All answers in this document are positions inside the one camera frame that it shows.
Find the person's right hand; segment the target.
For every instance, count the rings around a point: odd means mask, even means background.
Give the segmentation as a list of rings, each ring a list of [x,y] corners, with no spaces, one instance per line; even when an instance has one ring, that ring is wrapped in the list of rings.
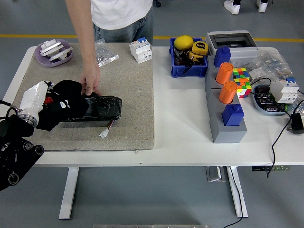
[[[97,63],[84,64],[80,75],[82,94],[91,95],[93,92],[101,95],[99,91],[100,69]]]

